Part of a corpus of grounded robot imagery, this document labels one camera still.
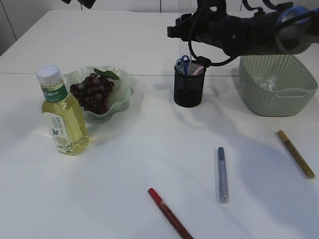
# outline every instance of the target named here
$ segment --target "pen holder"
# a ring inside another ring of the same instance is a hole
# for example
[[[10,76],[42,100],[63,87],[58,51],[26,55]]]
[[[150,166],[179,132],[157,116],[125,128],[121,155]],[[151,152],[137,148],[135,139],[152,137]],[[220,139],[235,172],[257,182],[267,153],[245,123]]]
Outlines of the pen holder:
[[[192,61],[188,68],[196,68],[196,61]],[[182,107],[191,108],[200,104],[203,95],[206,68],[199,75],[183,75],[174,67],[174,101]]]

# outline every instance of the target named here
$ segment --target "green leaf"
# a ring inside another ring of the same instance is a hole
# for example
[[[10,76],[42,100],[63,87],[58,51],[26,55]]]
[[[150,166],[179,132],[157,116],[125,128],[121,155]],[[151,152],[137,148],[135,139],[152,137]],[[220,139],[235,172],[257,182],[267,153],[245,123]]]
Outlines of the green leaf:
[[[104,76],[104,72],[103,72],[103,71],[100,71],[99,69],[96,69],[96,68],[94,68],[93,70],[94,70],[94,72],[95,72],[96,74],[98,74],[99,76]]]
[[[114,74],[112,71],[104,72],[104,76],[107,77],[107,78],[111,78],[113,80],[118,80],[119,79],[119,77],[116,74]]]

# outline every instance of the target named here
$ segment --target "basket handle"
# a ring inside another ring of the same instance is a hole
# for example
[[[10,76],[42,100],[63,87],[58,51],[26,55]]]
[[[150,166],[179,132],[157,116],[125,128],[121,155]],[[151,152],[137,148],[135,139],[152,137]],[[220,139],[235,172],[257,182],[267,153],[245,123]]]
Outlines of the basket handle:
[[[303,93],[302,96],[281,96],[280,93],[289,93],[289,92],[299,92],[299,93]],[[298,88],[291,88],[291,89],[287,89],[287,90],[279,90],[279,91],[275,91],[275,96],[278,98],[303,98],[305,96],[307,96],[307,94],[310,91],[308,90],[304,90],[304,89],[298,89]]]

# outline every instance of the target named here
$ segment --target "white bottle cap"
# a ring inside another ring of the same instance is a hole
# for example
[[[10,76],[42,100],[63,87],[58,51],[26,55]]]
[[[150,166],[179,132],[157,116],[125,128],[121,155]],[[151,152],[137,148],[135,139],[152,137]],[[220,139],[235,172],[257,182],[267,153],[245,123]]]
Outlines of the white bottle cap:
[[[43,66],[36,71],[36,77],[41,85],[51,86],[59,84],[62,74],[57,66]]]

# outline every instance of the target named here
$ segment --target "bottle label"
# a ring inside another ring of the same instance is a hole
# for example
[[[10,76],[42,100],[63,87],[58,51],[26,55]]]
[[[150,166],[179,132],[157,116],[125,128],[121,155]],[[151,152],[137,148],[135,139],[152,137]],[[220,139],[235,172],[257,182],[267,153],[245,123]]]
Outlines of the bottle label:
[[[42,114],[57,149],[63,153],[72,153],[72,144],[61,116],[45,112]]]
[[[65,99],[68,95],[65,85],[61,86],[59,89],[53,91],[47,91],[42,89],[43,95],[46,101],[48,102],[58,102]]]

